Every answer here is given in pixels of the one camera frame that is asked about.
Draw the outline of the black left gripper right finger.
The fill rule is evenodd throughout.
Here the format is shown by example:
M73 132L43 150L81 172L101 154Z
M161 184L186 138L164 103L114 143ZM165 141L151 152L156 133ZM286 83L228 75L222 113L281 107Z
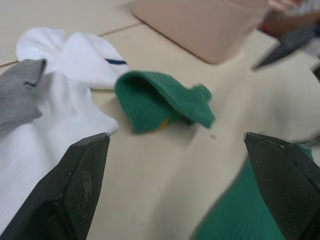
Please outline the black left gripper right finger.
M260 194L286 240L320 238L320 168L297 144L246 132Z

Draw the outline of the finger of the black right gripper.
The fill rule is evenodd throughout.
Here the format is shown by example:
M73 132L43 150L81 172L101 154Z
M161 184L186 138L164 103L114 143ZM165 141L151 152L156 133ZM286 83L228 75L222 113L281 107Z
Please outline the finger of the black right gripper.
M303 48L315 37L315 31L295 31L288 33L266 56L253 65L252 69L261 69L288 57Z

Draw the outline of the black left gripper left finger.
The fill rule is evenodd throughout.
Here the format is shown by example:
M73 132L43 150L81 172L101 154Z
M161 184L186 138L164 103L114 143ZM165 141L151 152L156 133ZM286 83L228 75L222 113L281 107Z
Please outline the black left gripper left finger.
M99 201L110 134L72 144L34 187L2 240L85 240Z

